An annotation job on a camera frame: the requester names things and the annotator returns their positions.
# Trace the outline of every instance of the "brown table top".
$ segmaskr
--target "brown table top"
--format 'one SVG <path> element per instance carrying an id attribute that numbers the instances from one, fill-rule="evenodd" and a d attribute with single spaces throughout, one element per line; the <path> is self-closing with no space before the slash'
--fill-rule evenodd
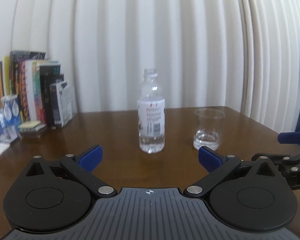
<path id="1" fill-rule="evenodd" d="M 257 152 L 298 154 L 296 145 L 280 145 L 277 133 L 227 107 L 225 126 L 218 153 L 235 154 L 250 160 Z M 207 174 L 198 163 L 192 146 L 195 108 L 166 109 L 165 147 L 148 155 L 139 149 L 136 111 L 78 114 L 63 129 L 51 130 L 40 139 L 23 139 L 0 156 L 0 238 L 10 231 L 2 210 L 7 190 L 34 155 L 58 160 L 63 155 L 79 154 L 99 144 L 103 161 L 93 171 L 100 179 L 121 187 L 179 187 L 183 189 Z M 294 191 L 298 211 L 290 230 L 300 237 L 300 190 Z"/>

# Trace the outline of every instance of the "metal screw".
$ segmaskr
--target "metal screw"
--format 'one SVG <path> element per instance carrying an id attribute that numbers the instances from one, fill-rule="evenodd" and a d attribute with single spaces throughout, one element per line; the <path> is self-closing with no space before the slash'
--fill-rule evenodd
<path id="1" fill-rule="evenodd" d="M 103 186 L 98 189 L 98 192 L 100 194 L 104 194 L 104 195 L 111 194 L 113 191 L 114 191 L 114 188 L 110 187 L 110 186 Z"/>
<path id="2" fill-rule="evenodd" d="M 187 187 L 187 191 L 191 194 L 199 194 L 202 192 L 202 188 L 199 186 L 189 186 Z"/>

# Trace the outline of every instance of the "clear glass cup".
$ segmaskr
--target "clear glass cup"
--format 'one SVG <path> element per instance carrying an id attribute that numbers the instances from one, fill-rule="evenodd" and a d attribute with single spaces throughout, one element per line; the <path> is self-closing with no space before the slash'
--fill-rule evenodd
<path id="1" fill-rule="evenodd" d="M 212 150 L 219 147 L 225 113 L 213 108 L 201 108 L 194 112 L 193 147 L 199 150 L 207 146 Z"/>

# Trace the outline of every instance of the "gray plastic panel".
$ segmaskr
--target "gray plastic panel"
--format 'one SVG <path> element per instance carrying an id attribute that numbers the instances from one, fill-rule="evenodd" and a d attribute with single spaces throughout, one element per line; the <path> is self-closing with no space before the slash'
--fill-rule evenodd
<path id="1" fill-rule="evenodd" d="M 96 201 L 79 223 L 51 234 L 12 230 L 4 240 L 295 240 L 282 228 L 271 233 L 247 233 L 217 220 L 200 199 L 182 196 L 177 188 L 123 188 L 119 195 Z"/>

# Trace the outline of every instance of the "water bottle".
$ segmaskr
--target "water bottle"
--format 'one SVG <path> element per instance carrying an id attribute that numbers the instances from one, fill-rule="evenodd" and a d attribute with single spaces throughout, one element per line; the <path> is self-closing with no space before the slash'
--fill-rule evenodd
<path id="1" fill-rule="evenodd" d="M 139 146 L 146 153 L 160 152 L 164 147 L 164 97 L 157 82 L 156 69 L 145 69 L 138 100 Z"/>

